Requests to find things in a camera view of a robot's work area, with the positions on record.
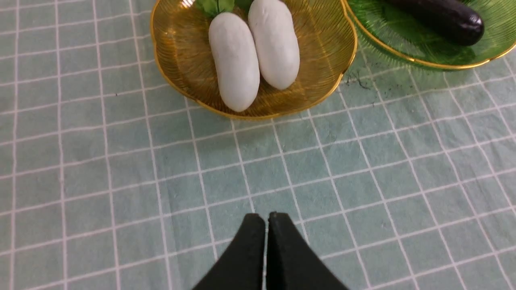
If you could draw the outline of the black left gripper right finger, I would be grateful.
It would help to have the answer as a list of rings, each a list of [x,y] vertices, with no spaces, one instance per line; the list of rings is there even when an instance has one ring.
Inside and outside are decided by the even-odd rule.
[[[347,287],[317,257],[287,213],[271,212],[266,289],[346,290]]]

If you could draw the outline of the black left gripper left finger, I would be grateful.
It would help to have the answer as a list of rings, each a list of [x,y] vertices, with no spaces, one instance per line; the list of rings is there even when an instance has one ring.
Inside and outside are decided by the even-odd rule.
[[[194,290],[261,290],[265,249],[265,222],[247,213],[234,238]]]

